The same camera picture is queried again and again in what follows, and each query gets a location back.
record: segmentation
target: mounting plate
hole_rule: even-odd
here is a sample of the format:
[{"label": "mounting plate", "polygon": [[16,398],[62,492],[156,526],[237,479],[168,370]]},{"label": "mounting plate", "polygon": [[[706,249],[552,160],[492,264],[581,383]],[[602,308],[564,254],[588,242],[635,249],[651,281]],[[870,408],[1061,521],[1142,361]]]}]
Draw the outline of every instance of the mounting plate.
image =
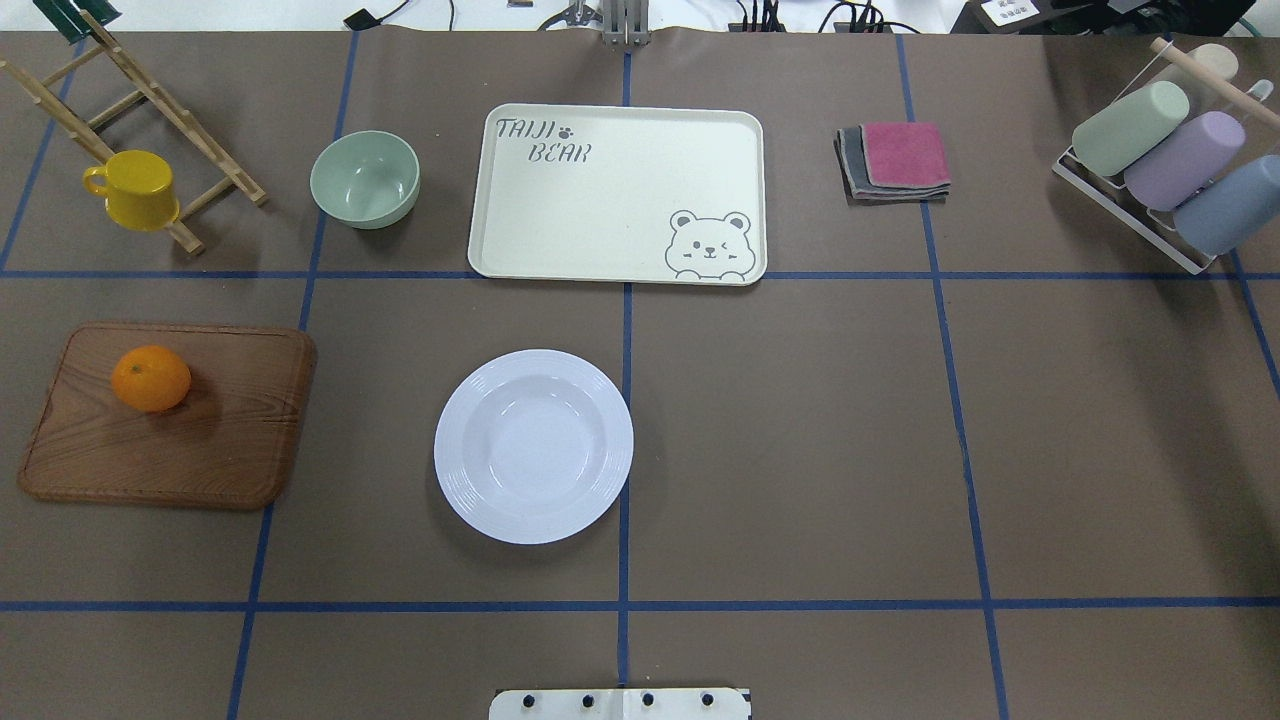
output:
[{"label": "mounting plate", "polygon": [[751,692],[737,688],[504,691],[489,720],[751,720]]}]

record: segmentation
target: plate rim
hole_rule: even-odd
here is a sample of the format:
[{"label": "plate rim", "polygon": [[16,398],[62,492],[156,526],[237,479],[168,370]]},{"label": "plate rim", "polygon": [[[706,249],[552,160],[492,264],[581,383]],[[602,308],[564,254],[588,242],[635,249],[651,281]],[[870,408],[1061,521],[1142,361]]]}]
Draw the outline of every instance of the plate rim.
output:
[{"label": "plate rim", "polygon": [[[605,429],[608,430],[609,428],[613,428],[618,433],[618,437],[612,441],[613,443],[616,443],[614,447],[608,447],[608,443],[611,441],[609,439],[605,441],[607,442],[605,465],[602,468],[599,473],[596,473],[590,478],[589,483],[584,486],[589,491],[590,488],[596,487],[602,478],[605,478],[608,480],[608,484],[605,486],[607,487],[605,492],[594,495],[594,497],[599,500],[596,502],[588,505],[590,510],[588,512],[582,512],[582,519],[584,519],[582,521],[573,521],[566,524],[566,528],[570,528],[567,532],[564,529],[557,529],[553,533],[539,532],[535,527],[527,524],[516,525],[517,529],[512,530],[512,528],[494,527],[492,523],[485,523],[483,520],[477,521],[475,518],[475,510],[463,505],[461,502],[462,498],[458,496],[460,487],[466,487],[466,486],[470,486],[472,488],[475,487],[475,484],[467,477],[463,464],[461,462],[461,451],[460,450],[451,451],[445,448],[444,452],[442,454],[442,447],[444,447],[444,443],[451,442],[451,439],[453,439],[449,437],[451,430],[461,432],[461,429],[466,427],[467,420],[471,418],[471,414],[467,413],[465,409],[462,409],[460,406],[460,402],[462,402],[463,398],[468,397],[472,393],[475,388],[474,380],[477,378],[483,378],[485,374],[493,373],[503,368],[504,365],[520,361],[534,361],[535,364],[556,363],[561,369],[570,366],[581,370],[585,374],[585,377],[595,379],[600,387],[594,391],[589,388],[582,388],[580,383],[575,382],[573,379],[570,379],[568,382],[571,382],[572,384],[577,386],[580,389],[584,389],[586,392],[588,397],[600,411],[600,415],[604,419]],[[535,375],[536,373],[526,373],[518,377],[535,377]],[[548,375],[544,377],[552,377],[552,374],[549,373]],[[488,396],[489,392],[493,392],[497,388],[503,387],[512,379],[516,378],[507,378],[503,383],[493,386],[483,395],[479,395],[477,400],[483,400],[483,397]],[[603,401],[602,397],[599,397],[596,393],[603,393]],[[599,520],[608,511],[608,509],[613,506],[613,503],[621,495],[622,488],[630,480],[631,462],[634,460],[634,455],[635,455],[635,427],[631,419],[631,409],[627,406],[626,398],[623,398],[622,393],[618,391],[617,384],[614,384],[614,382],[593,363],[571,352],[564,352],[562,350],[554,350],[548,347],[526,348],[526,350],[516,350],[512,352],[507,352],[504,355],[499,355],[498,357],[494,357],[481,364],[479,368],[468,373],[467,377],[462,379],[458,383],[458,386],[453,389],[453,392],[449,395],[448,401],[445,401],[444,407],[440,411],[440,416],[436,421],[435,436],[433,441],[433,465],[435,470],[436,484],[439,484],[440,492],[444,495],[445,501],[449,503],[453,511],[458,515],[458,518],[462,519],[462,521],[465,521],[472,529],[480,532],[486,537],[507,542],[511,544],[545,544],[557,542],[580,533],[581,530],[586,529],[593,523]],[[614,471],[611,471],[611,468],[614,466],[617,468],[616,477],[613,477]],[[585,492],[579,496],[579,498],[584,497],[590,498],[593,497],[593,493]],[[573,506],[576,500],[579,498],[575,498],[573,502],[566,503],[564,507]],[[556,514],[553,512],[550,515],[539,515],[538,518],[545,519],[548,516],[556,516]]]}]

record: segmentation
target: blue tape line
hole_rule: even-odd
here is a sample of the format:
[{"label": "blue tape line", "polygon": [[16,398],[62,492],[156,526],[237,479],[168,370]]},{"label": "blue tape line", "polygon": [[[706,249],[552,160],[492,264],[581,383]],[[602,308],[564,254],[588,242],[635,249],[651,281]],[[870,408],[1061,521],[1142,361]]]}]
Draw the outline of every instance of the blue tape line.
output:
[{"label": "blue tape line", "polygon": [[6,270],[9,279],[302,279],[305,270]]},{"label": "blue tape line", "polygon": [[1280,607],[1280,596],[1033,597],[938,600],[552,600],[552,601],[0,601],[0,612],[492,614],[492,612],[927,612]]},{"label": "blue tape line", "polygon": [[247,602],[188,602],[166,600],[10,600],[0,612],[244,612]]},{"label": "blue tape line", "polygon": [[631,53],[622,55],[622,106],[631,106]]},{"label": "blue tape line", "polygon": [[927,281],[933,274],[923,270],[769,270],[764,279],[769,281]]},{"label": "blue tape line", "polygon": [[253,639],[253,610],[244,612],[244,625],[241,628],[241,644],[236,651],[236,674],[232,675],[232,697],[227,702],[227,720],[239,715],[241,692],[244,689],[244,669],[248,667],[248,648]]},{"label": "blue tape line", "polygon": [[1262,348],[1262,360],[1267,364],[1267,373],[1271,375],[1271,387],[1275,389],[1276,397],[1280,398],[1280,373],[1276,372],[1276,359],[1271,354],[1271,343],[1267,342],[1267,332],[1262,327],[1262,315],[1258,313],[1258,305],[1253,301],[1253,291],[1249,290],[1249,281],[1245,279],[1240,254],[1235,250],[1231,251],[1231,264],[1235,265],[1240,281],[1240,293],[1244,296],[1244,306],[1249,309],[1253,333],[1258,336],[1258,347]]},{"label": "blue tape line", "polygon": [[[84,50],[84,41],[81,40],[76,44],[76,50],[72,58],[79,58],[81,53]],[[67,101],[67,95],[72,90],[72,78],[76,77],[76,70],[67,73],[63,78],[63,86],[58,90],[58,99]],[[22,186],[22,195],[18,197],[18,208],[14,210],[13,222],[9,223],[9,233],[4,238],[4,249],[0,249],[0,270],[4,270],[5,265],[9,263],[9,252],[13,251],[13,245],[18,240],[18,228],[22,227],[22,218],[27,214],[27,202],[31,201],[31,192],[36,188],[36,178],[40,177],[40,167],[45,164],[45,152],[49,150],[49,142],[54,137],[54,126],[56,123],[52,118],[45,124],[45,135],[40,138],[40,149],[36,150],[36,158],[31,161],[31,170],[27,172],[27,182]]]},{"label": "blue tape line", "polygon": [[[347,69],[342,79],[342,96],[338,100],[338,118],[334,120],[333,138],[342,137],[342,127],[347,115],[347,100],[351,96],[351,78],[356,70],[356,50],[360,47],[360,33],[351,33],[351,45],[347,49]],[[320,252],[324,249],[324,228],[328,215],[320,213],[316,219],[315,240],[311,245],[311,260],[307,264],[307,286],[302,292],[302,307],[298,311],[298,329],[306,332],[307,322],[311,319],[311,297],[315,293],[316,273],[320,269]],[[241,630],[241,646],[236,655],[236,673],[232,676],[232,693],[227,705],[227,720],[236,720],[239,714],[241,691],[244,687],[244,671],[248,667],[248,651],[253,644],[253,618],[256,615],[259,593],[262,589],[262,568],[266,564],[266,546],[271,538],[271,519],[275,515],[275,503],[268,505],[262,510],[262,525],[257,536],[257,551],[253,555],[253,574],[248,589],[248,610],[244,611],[244,626]]]},{"label": "blue tape line", "polygon": [[906,122],[915,122],[915,104],[911,102],[911,74],[906,69],[906,45],[902,42],[901,35],[893,36],[893,42],[897,45],[897,70],[902,79],[902,102],[906,106]]},{"label": "blue tape line", "polygon": [[[0,270],[8,279],[306,279],[310,270]],[[1280,273],[1096,273],[1036,270],[942,270],[945,281],[1280,281]],[[316,270],[317,279],[486,279],[475,270]],[[772,281],[928,281],[928,270],[771,270]]]},{"label": "blue tape line", "polygon": [[[622,55],[622,106],[631,106],[631,53]],[[635,286],[622,283],[622,400],[631,407],[631,327]],[[618,687],[626,687],[631,669],[631,478],[618,493]]]},{"label": "blue tape line", "polygon": [[993,600],[996,610],[1135,610],[1280,607],[1280,597],[1053,597]]},{"label": "blue tape line", "polygon": [[[351,33],[351,45],[347,47],[347,70],[342,77],[342,95],[338,97],[338,119],[333,126],[333,140],[337,142],[342,137],[343,124],[347,122],[347,101],[351,99],[351,78],[356,72],[356,51],[360,49],[360,33]],[[316,220],[315,237],[311,241],[311,261],[307,264],[307,286],[302,291],[302,309],[298,311],[298,329],[307,331],[311,322],[311,297],[316,288],[316,275],[320,270],[320,254],[324,251],[324,231],[328,225],[329,215],[320,213]]]},{"label": "blue tape line", "polygon": [[980,600],[639,600],[632,612],[877,612],[982,610]]},{"label": "blue tape line", "polygon": [[257,612],[362,612],[362,614],[457,614],[457,612],[616,612],[612,600],[573,601],[453,601],[453,602],[259,602]]},{"label": "blue tape line", "polygon": [[[906,105],[908,122],[915,120],[915,108],[911,101],[911,81],[906,64],[906,46],[902,36],[895,35],[897,44],[897,63],[902,77],[902,100]],[[956,427],[956,439],[960,443],[960,460],[964,466],[965,493],[969,505],[969,530],[973,537],[974,565],[978,569],[978,588],[982,592],[983,620],[987,626],[987,650],[991,656],[991,676],[996,691],[996,708],[1000,720],[1009,720],[1009,700],[1005,692],[1005,670],[1000,659],[1000,638],[996,632],[996,611],[991,603],[991,579],[987,573],[987,551],[982,539],[982,518],[978,511],[978,491],[973,480],[973,461],[969,456],[969,437],[964,425],[964,406],[960,402],[960,382],[956,377],[955,356],[951,348],[951,328],[947,323],[946,296],[942,292],[942,269],[938,265],[938,250],[933,237],[933,218],[929,204],[920,201],[920,223],[924,227],[924,246],[929,255],[929,273],[933,275],[933,304],[938,314],[938,333],[942,340],[942,357],[947,369],[947,388],[951,393],[951,418]]]},{"label": "blue tape line", "polygon": [[335,281],[483,281],[484,275],[471,270],[319,270],[316,278]]}]

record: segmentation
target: tangerine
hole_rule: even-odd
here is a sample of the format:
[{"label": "tangerine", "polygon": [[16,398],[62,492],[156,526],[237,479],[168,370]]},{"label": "tangerine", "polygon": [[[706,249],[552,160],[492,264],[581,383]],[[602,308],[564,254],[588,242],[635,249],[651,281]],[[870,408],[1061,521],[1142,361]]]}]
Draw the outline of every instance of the tangerine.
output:
[{"label": "tangerine", "polygon": [[115,364],[111,389],[129,407],[143,413],[161,413],[187,397],[191,389],[191,368],[168,347],[134,347]]}]

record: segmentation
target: folded towel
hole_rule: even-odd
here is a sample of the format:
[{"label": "folded towel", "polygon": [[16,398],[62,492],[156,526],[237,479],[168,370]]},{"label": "folded towel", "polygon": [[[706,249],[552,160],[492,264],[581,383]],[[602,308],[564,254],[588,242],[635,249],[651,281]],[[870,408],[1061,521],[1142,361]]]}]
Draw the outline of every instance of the folded towel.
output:
[{"label": "folded towel", "polygon": [[[909,124],[909,123],[879,123],[879,124]],[[840,167],[849,182],[852,196],[858,200],[932,200],[943,197],[950,190],[950,181],[919,187],[893,187],[873,183],[868,173],[868,159],[863,151],[865,126],[844,128],[836,132],[836,150],[840,155]]]},{"label": "folded towel", "polygon": [[878,187],[936,188],[951,184],[942,136],[933,123],[867,123],[867,178]]}]

